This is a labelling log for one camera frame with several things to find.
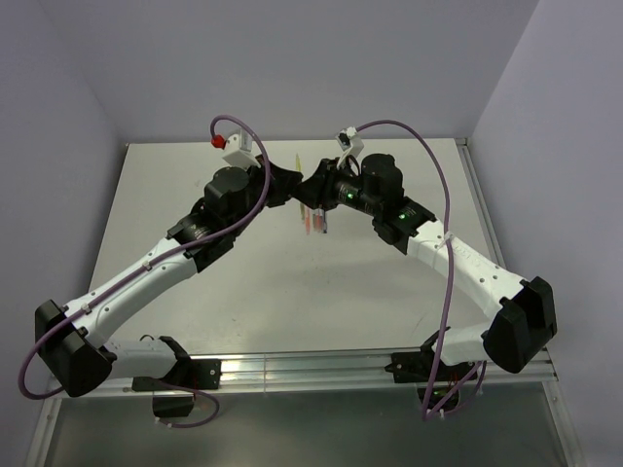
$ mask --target white wall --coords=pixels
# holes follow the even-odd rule
[[[623,465],[622,18],[620,0],[541,0],[473,136],[509,266],[554,286],[554,363],[600,467]]]
[[[18,393],[34,310],[84,293],[122,162],[116,130],[33,0],[0,14],[0,465],[21,465],[41,404]],[[49,372],[29,373],[41,390]]]
[[[41,0],[128,141],[205,140],[222,112],[268,139],[468,136],[536,2]]]

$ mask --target red object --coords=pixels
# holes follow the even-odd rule
[[[226,144],[227,144],[227,141],[225,141],[225,138],[221,136],[220,134],[217,134],[216,136],[212,138],[212,146],[214,146],[217,149],[225,149]]]

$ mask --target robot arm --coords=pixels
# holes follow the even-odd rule
[[[154,377],[179,383],[192,370],[189,355],[172,338],[140,342],[109,339],[161,293],[203,271],[234,247],[247,224],[212,241],[200,240],[239,223],[260,197],[265,167],[261,158],[250,157],[250,145],[242,136],[242,132],[231,136],[228,142],[232,144],[222,148],[223,159],[237,166],[218,170],[191,212],[145,256],[66,306],[47,301],[35,311],[37,341],[60,321],[80,313],[39,350],[71,397],[92,391],[108,378]],[[285,204],[303,178],[299,172],[273,164],[270,173],[263,207]]]
[[[347,130],[338,135],[345,153],[348,138]],[[372,216],[374,230],[383,241],[445,277],[449,273],[445,242],[450,241],[455,284],[483,310],[487,322],[448,329],[441,361],[454,366],[491,359],[503,370],[519,373],[557,332],[550,285],[540,277],[528,282],[453,235],[444,235],[433,213],[404,196],[402,172],[393,156],[366,157],[358,175],[341,164],[343,160],[322,160],[315,174],[297,187],[294,198],[312,209],[330,210],[342,204]],[[436,335],[421,347],[422,377],[428,376],[435,350]]]
[[[250,157],[250,144],[244,136],[240,132],[222,141],[223,159],[234,166],[214,174],[191,212],[143,258],[65,307],[48,301],[36,310],[37,340],[65,317],[81,313],[39,350],[70,396],[86,394],[113,377],[153,377],[184,385],[180,381],[192,372],[193,363],[174,339],[109,340],[123,323],[165,290],[201,272],[234,247],[245,226],[208,243],[196,242],[240,221],[260,196],[263,161]],[[296,198],[312,209],[330,210],[340,204],[354,208],[372,217],[374,230],[383,241],[444,276],[449,272],[444,242],[451,241],[456,285],[483,310],[487,322],[449,329],[442,362],[454,366],[492,359],[508,372],[521,371],[556,334],[549,284],[538,277],[527,282],[458,238],[444,238],[443,226],[434,214],[404,196],[402,172],[392,156],[366,157],[361,173],[355,175],[348,158],[356,158],[363,145],[353,128],[340,133],[338,140],[342,156],[322,160],[315,174],[303,183],[299,172],[272,164],[264,206],[280,206]],[[162,255],[166,259],[151,266]],[[421,347],[424,379],[430,373],[435,348],[436,336]]]

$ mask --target tabletop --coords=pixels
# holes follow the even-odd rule
[[[443,216],[435,168],[415,140],[365,140],[359,157],[392,154],[405,194]],[[453,139],[427,140],[448,179],[451,230],[490,256],[468,175]],[[269,158],[307,177],[335,140],[269,141]],[[225,163],[209,143],[131,144],[95,266],[96,287],[142,257],[202,196]],[[300,205],[265,209],[235,247],[201,274],[163,293],[114,335],[177,339],[191,353],[255,353],[418,346],[439,328],[446,281],[374,232],[371,218],[340,206],[328,233],[306,233]],[[450,326],[484,321],[455,290]]]

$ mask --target small object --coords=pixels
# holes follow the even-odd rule
[[[322,209],[322,233],[327,233],[327,211]]]
[[[214,136],[211,143],[216,149],[225,149],[225,145],[227,144],[225,138],[221,134]]]
[[[315,231],[318,232],[319,234],[322,232],[322,214],[324,212],[324,209],[316,209],[316,225],[315,225]]]
[[[301,166],[301,158],[299,158],[299,154],[296,155],[296,171],[303,173],[303,168]],[[301,223],[305,224],[305,205],[299,202],[299,206],[301,207]]]
[[[310,234],[310,210],[308,208],[305,208],[305,232],[307,232],[307,234]]]

